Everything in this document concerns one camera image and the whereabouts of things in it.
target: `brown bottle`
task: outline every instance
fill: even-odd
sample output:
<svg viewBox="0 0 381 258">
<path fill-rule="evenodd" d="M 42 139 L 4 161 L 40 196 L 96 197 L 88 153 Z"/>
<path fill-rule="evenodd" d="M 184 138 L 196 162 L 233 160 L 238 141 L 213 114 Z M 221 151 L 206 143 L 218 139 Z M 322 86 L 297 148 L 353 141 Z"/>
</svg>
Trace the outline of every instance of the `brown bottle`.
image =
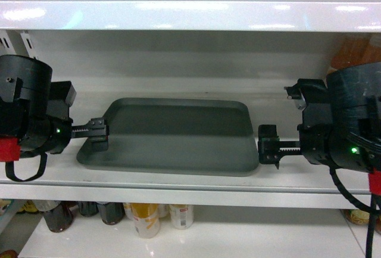
<svg viewBox="0 0 381 258">
<path fill-rule="evenodd" d="M 62 232 L 73 222 L 73 214 L 68 206 L 58 200 L 33 200 L 36 208 L 42 213 L 46 225 L 52 232 Z"/>
<path fill-rule="evenodd" d="M 97 201 L 96 203 L 105 224 L 114 225 L 124 218 L 123 203 L 109 203 L 107 201 Z"/>
<path fill-rule="evenodd" d="M 78 201 L 79 213 L 85 217 L 90 217 L 98 213 L 98 207 L 94 201 Z"/>
<path fill-rule="evenodd" d="M 363 63 L 363 55 L 369 43 L 369 35 L 365 33 L 347 34 L 338 53 L 331 61 L 328 73 L 357 66 Z"/>
</svg>

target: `white shelf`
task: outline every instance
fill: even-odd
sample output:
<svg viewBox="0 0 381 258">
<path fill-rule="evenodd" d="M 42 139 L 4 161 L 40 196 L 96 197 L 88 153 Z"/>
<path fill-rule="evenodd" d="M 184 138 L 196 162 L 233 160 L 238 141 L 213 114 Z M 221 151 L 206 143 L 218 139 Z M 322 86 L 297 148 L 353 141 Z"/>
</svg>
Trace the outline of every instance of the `white shelf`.
<svg viewBox="0 0 381 258">
<path fill-rule="evenodd" d="M 381 32 L 381 0 L 0 0 L 0 29 Z"/>
<path fill-rule="evenodd" d="M 4 215 L 0 216 L 0 234 L 7 227 L 12 217 L 18 212 L 24 203 L 24 200 L 14 200 L 12 204 L 7 208 L 7 212 Z"/>
<path fill-rule="evenodd" d="M 167 217 L 149 240 L 139 238 L 126 218 L 108 226 L 99 215 L 78 216 L 60 234 L 51 233 L 42 219 L 19 257 L 87 258 L 110 253 L 135 258 L 363 256 L 337 210 L 198 206 L 189 229 L 174 229 Z"/>
<path fill-rule="evenodd" d="M 124 96 L 82 92 L 71 115 L 77 120 L 102 115 L 114 100 Z M 283 128 L 296 128 L 300 114 L 288 100 L 250 98 L 242 102 L 249 108 L 254 129 L 259 123 L 279 122 L 282 118 L 290 118 L 290 125 L 282 125 Z M 9 197 L 22 199 L 352 208 L 338 193 L 328 168 L 310 165 L 301 156 L 284 158 L 280 170 L 260 165 L 246 177 L 104 171 L 87 169 L 76 161 L 83 141 L 73 139 L 62 154 L 49 155 L 46 172 L 36 181 L 18 184 L 7 179 L 1 170 L 1 191 Z M 38 158 L 21 159 L 15 162 L 15 172 L 27 178 L 35 173 L 38 162 Z M 368 203 L 367 175 L 349 170 L 339 174 L 347 188 Z"/>
</svg>

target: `jar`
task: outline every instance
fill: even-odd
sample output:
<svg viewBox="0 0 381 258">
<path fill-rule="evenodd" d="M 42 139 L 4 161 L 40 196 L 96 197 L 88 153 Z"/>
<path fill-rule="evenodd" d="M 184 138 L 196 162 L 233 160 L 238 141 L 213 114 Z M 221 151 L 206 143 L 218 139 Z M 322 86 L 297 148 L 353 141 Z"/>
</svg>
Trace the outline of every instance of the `jar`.
<svg viewBox="0 0 381 258">
<path fill-rule="evenodd" d="M 152 238 L 160 230 L 158 204 L 130 203 L 135 230 L 142 238 Z"/>
<path fill-rule="evenodd" d="M 51 232 L 62 232 L 73 223 L 73 214 L 63 201 L 33 200 L 33 202 L 42 213 Z"/>
<path fill-rule="evenodd" d="M 171 223 L 177 229 L 187 229 L 193 224 L 193 205 L 170 204 Z"/>
</svg>

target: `glass jar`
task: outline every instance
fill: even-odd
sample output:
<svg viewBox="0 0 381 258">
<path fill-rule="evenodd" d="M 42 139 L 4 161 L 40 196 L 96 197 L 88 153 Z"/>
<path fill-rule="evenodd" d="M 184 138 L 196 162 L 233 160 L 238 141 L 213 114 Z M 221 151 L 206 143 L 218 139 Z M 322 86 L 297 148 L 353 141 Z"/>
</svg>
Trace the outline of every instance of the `glass jar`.
<svg viewBox="0 0 381 258">
<path fill-rule="evenodd" d="M 73 222 L 73 214 L 63 201 L 33 200 L 52 232 L 62 232 Z"/>
</svg>

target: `gray tray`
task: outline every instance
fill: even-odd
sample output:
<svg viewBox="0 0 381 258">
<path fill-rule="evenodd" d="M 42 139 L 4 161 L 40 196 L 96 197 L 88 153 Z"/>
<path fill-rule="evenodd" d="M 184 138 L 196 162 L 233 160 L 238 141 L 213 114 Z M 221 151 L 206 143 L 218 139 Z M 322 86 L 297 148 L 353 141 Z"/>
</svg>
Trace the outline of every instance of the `gray tray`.
<svg viewBox="0 0 381 258">
<path fill-rule="evenodd" d="M 104 116 L 108 151 L 92 152 L 87 140 L 77 154 L 90 169 L 245 176 L 258 166 L 241 102 L 122 98 Z"/>
</svg>

